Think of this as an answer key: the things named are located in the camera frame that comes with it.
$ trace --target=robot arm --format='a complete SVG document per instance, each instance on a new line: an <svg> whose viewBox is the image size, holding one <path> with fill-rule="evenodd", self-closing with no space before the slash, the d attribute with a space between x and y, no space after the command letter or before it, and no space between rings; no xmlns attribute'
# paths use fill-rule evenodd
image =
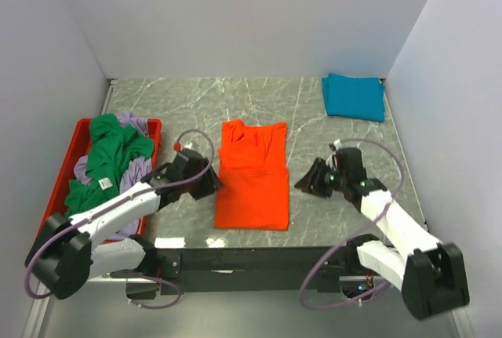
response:
<svg viewBox="0 0 502 338"><path fill-rule="evenodd" d="M76 293L91 278L120 270L136 270L155 273L155 247L139 235L133 235L120 242L101 245L112 233L142 216L157 212L180 199L183 193L200 199L221 189L224 185L209 168L201 177L188 184L163 187L164 184L187 180L208 166L208 159L198 152L184 148L176 153L173 163L166 163L146 175L126 193L70 219L55 214L44 223L36 238L25 266L48 240L62 230L68 229L44 253L35 259L33 274L54 293L58 299L65 299ZM104 209L108 213L93 219Z"/></svg>
<svg viewBox="0 0 502 338"><path fill-rule="evenodd" d="M399 289L410 313L418 319L469 303L462 252L454 244L444 245L424 230L393 200L378 180L370 179L358 148L334 150L334 158L321 158L295 187L328 198L340 191L364 216L376 221L394 248L369 239L357 247L363 267L371 269ZM389 204L387 213L380 214Z"/></svg>

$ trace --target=green shirt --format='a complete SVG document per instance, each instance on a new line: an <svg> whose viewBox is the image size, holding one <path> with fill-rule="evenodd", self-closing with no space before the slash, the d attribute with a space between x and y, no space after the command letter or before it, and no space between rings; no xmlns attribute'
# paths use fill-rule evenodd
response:
<svg viewBox="0 0 502 338"><path fill-rule="evenodd" d="M92 147L85 174L93 181L87 186L77 180L69 181L70 193L64 201L68 207L67 216L83 213L116 197L129 162L140 156L150 158L154 151L153 140L139 134L131 125L122 128L114 114L94 118L89 133Z"/></svg>

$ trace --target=pile of laundry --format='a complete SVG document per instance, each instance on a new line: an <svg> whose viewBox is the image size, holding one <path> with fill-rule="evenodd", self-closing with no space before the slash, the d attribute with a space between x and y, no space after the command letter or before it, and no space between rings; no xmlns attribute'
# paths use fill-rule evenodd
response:
<svg viewBox="0 0 502 338"><path fill-rule="evenodd" d="M152 169L154 141L148 138L146 118L130 111L102 114L89 125L91 148L74 167L76 180L69 181L64 204L67 216L83 213L130 189ZM139 220L113 234L122 240L138 231Z"/></svg>

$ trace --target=red plastic basket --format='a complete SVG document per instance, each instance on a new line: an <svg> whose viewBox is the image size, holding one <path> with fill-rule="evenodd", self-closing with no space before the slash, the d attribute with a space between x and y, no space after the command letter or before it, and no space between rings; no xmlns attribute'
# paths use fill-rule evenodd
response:
<svg viewBox="0 0 502 338"><path fill-rule="evenodd" d="M67 207L64 205L64 200L70 192L68 181L75 178L73 168L75 167L75 164L77 164L80 157L86 155L91 148L91 139L89 134L89 124L91 120L91 118L83 118L77 122L73 137L71 138L70 145L68 146L68 150L63 160L63 165L61 166L60 173L57 176L53 193L50 196L49 204L47 205L44 217L40 223L38 234L40 234L40 230L49 216L55 213L64 213L67 210ZM154 169L157 164L158 149L160 148L161 128L162 122L160 120L148 120L149 137L154 141L154 153L151 156L151 164ZM144 228L145 218L140 218L138 234L143 234Z"/></svg>

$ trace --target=folded clothing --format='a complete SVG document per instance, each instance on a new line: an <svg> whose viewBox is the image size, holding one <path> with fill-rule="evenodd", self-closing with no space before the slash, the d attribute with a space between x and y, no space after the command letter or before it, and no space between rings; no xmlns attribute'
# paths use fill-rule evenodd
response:
<svg viewBox="0 0 502 338"><path fill-rule="evenodd" d="M384 85L379 78L330 74L322 79L322 96L328 116L385 120Z"/></svg>
<svg viewBox="0 0 502 338"><path fill-rule="evenodd" d="M216 228L285 231L289 224L286 168L287 125L252 127L241 120L221 130L220 179Z"/></svg>
<svg viewBox="0 0 502 338"><path fill-rule="evenodd" d="M64 204L67 216L93 209L119 194L122 175L129 162L140 156L150 158L154 142L142 136L131 125L122 128L114 114L102 114L89 125L91 148L85 174L89 185L70 180L70 193Z"/></svg>

